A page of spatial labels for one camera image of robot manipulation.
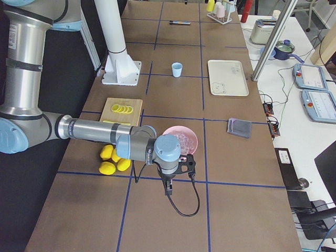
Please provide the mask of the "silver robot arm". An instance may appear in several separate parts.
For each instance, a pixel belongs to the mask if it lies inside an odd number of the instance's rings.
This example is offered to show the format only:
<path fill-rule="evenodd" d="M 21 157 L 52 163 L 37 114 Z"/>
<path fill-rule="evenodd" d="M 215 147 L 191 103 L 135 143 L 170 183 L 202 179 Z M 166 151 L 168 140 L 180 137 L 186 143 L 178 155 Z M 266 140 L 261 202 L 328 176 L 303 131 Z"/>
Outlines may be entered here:
<path fill-rule="evenodd" d="M 95 72 L 80 32 L 46 33 L 39 107 L 47 112 L 97 117 L 84 107 Z M 1 203 L 41 203 L 55 175 L 98 173 L 98 155 L 90 142 L 74 148 L 68 140 L 51 140 L 16 154 L 1 154 Z"/>

